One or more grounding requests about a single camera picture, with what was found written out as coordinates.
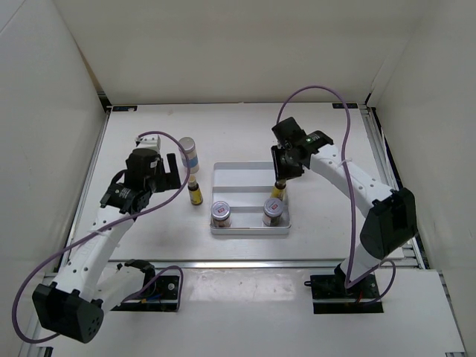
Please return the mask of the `short spice jar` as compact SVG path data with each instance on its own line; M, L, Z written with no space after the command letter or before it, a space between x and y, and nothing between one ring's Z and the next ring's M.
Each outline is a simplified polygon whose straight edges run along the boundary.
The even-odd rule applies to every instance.
M215 228L229 228L231 226L231 208L227 202L214 202L210 209L211 225Z
M269 198L263 205L263 224L276 227L280 224L284 212L284 203L279 198Z

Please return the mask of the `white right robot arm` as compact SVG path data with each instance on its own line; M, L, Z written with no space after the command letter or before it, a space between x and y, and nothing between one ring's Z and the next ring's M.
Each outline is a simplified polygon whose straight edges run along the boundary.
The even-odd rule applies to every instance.
M378 182L353 162L340 156L332 139L321 131L311 134L302 129L278 129L271 148L277 180L288 181L310 170L338 188L351 204L351 215L361 213L360 231L351 224L351 251L335 269L334 288L349 298L361 281L397 248L417 234L417 213L413 193L395 190Z

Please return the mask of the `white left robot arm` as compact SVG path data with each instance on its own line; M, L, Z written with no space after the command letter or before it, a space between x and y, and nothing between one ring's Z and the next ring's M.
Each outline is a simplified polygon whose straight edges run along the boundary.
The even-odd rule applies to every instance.
M154 193L181 186L176 156L161 157L151 147L134 149L126 169L108 186L91 225L91 239L81 243L68 265L48 285L33 291L41 326L84 344L99 331L104 316L122 302L155 296L155 269L145 260L128 260L105 280L109 258Z

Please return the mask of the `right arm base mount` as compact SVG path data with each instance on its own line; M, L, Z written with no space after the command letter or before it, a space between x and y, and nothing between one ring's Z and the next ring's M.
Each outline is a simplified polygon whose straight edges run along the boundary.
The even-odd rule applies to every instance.
M381 314L384 312L374 274L365 277L350 289L344 287L344 276L314 274L304 282L311 289L315 315Z

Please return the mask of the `small yellow-label bottle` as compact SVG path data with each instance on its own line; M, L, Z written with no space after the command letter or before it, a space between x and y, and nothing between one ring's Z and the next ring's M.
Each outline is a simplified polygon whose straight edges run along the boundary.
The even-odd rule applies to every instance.
M276 180L274 183L274 186L271 190L271 195L270 197L273 199L279 199L281 201L284 200L284 197L286 195L286 180Z
M195 206L201 205L203 203L203 196L200 190L199 183L197 182L196 177L194 175L190 175L187 183L187 189L189 192L191 204Z

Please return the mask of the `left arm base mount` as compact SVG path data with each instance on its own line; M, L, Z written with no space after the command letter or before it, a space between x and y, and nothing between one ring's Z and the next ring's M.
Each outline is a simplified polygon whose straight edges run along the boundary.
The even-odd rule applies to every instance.
M168 266L159 272L146 260L128 260L118 269L135 268L144 275L144 291L112 308L117 312L178 312L184 285L184 272L179 266Z

